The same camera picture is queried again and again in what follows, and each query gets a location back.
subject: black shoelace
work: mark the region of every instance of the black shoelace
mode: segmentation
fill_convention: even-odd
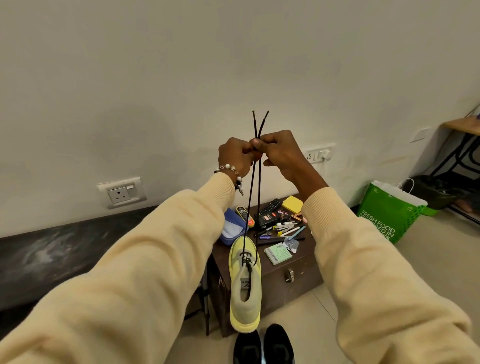
[[[253,127],[255,128],[255,138],[257,139],[260,139],[260,136],[262,135],[262,129],[264,128],[264,124],[265,124],[265,119],[267,118],[267,115],[270,111],[267,111],[267,113],[265,114],[265,117],[264,119],[262,120],[262,124],[260,125],[260,129],[258,130],[258,134],[257,134],[257,120],[255,119],[255,111],[252,111],[253,113]],[[248,216],[250,215],[250,205],[251,205],[251,202],[252,202],[252,191],[253,191],[253,178],[255,177],[255,166],[256,166],[256,162],[253,162],[253,169],[252,169],[252,183],[250,185],[250,194],[248,196],[248,208],[247,208],[247,221],[245,222],[245,232],[243,233],[243,251],[242,251],[242,254],[243,256],[245,256],[245,239],[246,239],[246,236],[247,236],[247,228],[248,228]],[[262,158],[260,158],[260,160],[258,161],[258,203],[257,203],[257,223],[258,223],[258,215],[259,215],[259,212],[260,212],[260,186],[261,186],[261,176],[262,176]],[[258,249],[257,249],[257,245],[258,245],[258,234],[255,238],[255,263],[253,265],[256,265],[257,264],[257,260],[258,260]]]

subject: yellow sticky notes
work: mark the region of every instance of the yellow sticky notes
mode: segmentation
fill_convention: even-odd
[[[290,210],[294,214],[298,214],[301,211],[303,202],[296,197],[290,196],[283,203],[282,207]]]

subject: white wall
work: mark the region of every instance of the white wall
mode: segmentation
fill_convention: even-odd
[[[252,109],[300,146],[336,142],[325,178],[354,204],[367,181],[410,173],[427,142],[409,144],[415,130],[480,98],[474,0],[0,10],[1,236],[123,211],[100,205],[99,182],[142,177],[148,200],[130,209],[198,188],[221,143],[253,136]],[[295,191],[277,170],[262,180],[263,201]]]

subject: wall socket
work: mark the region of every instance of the wall socket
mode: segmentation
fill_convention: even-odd
[[[311,148],[304,148],[303,155],[311,164],[322,163],[332,159],[335,143],[328,143]]]
[[[99,183],[97,189],[103,205],[108,209],[135,204],[147,199],[140,177]]]

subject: ribbed cuff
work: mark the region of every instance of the ribbed cuff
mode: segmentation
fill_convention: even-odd
[[[301,211],[307,219],[309,227],[318,234],[339,221],[355,217],[355,214],[331,187],[321,188],[313,193],[305,201]]]
[[[235,186],[225,173],[214,173],[210,180],[198,190],[198,193],[220,206],[225,212],[233,204]]]

